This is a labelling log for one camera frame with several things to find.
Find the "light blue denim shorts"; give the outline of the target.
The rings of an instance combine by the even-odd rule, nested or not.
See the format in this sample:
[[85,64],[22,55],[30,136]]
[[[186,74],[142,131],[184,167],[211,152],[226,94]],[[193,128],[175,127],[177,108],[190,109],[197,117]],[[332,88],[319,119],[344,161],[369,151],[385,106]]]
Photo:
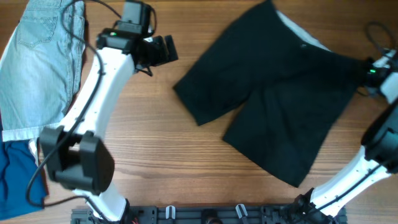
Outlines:
[[2,139],[37,153],[45,127],[65,117],[80,89],[85,5],[29,1],[1,57]]

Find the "blue garment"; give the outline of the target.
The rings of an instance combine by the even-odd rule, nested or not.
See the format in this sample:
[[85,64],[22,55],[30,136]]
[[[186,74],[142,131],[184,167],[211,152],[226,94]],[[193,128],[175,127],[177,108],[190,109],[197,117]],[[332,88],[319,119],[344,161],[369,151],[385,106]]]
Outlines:
[[1,220],[42,209],[25,198],[27,184],[36,169],[29,141],[1,142]]

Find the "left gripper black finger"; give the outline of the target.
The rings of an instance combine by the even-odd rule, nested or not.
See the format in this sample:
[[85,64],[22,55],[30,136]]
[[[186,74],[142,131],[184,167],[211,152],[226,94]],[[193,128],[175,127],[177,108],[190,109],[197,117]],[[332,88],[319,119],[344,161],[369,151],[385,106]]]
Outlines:
[[154,64],[169,63],[170,55],[166,40],[158,35],[153,38],[153,44],[155,47]]
[[177,53],[177,49],[175,48],[175,44],[174,44],[174,40],[173,40],[172,36],[166,35],[164,37],[164,39],[165,39],[165,43],[166,43],[167,50],[168,50],[169,62],[178,60],[178,53]]

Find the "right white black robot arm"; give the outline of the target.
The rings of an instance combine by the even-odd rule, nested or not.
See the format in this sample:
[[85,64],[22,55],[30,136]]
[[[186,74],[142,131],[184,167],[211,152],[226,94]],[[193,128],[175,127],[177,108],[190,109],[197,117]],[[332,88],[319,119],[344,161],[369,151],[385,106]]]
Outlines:
[[295,199],[286,212],[287,223],[338,223],[350,200],[397,173],[397,51],[384,54],[368,73],[389,106],[365,132],[357,155],[346,167]]

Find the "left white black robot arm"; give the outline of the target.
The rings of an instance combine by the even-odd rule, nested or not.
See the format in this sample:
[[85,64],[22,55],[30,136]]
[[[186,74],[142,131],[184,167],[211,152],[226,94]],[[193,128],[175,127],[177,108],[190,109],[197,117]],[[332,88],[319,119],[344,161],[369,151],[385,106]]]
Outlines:
[[91,207],[93,223],[134,223],[128,200],[113,184],[115,162],[104,145],[106,128],[127,81],[138,72],[178,58],[171,36],[155,36],[152,6],[126,1],[111,28],[90,46],[94,59],[73,106],[56,128],[40,134],[40,167],[51,181],[71,190]]

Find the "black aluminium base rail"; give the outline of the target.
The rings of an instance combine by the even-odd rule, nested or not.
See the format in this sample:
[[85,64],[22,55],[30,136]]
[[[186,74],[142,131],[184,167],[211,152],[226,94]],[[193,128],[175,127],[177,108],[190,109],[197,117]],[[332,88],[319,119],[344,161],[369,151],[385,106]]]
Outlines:
[[131,206],[127,216],[119,223],[130,224],[195,224],[195,223],[315,223],[306,218],[305,212],[290,215],[289,207],[283,204],[234,207],[138,207]]

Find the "black shorts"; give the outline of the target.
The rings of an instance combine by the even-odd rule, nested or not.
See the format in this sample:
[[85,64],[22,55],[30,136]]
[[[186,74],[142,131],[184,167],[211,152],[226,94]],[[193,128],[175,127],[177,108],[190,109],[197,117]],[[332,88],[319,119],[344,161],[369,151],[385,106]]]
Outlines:
[[366,71],[282,17],[271,1],[235,20],[174,90],[198,125],[238,109],[224,141],[298,187]]

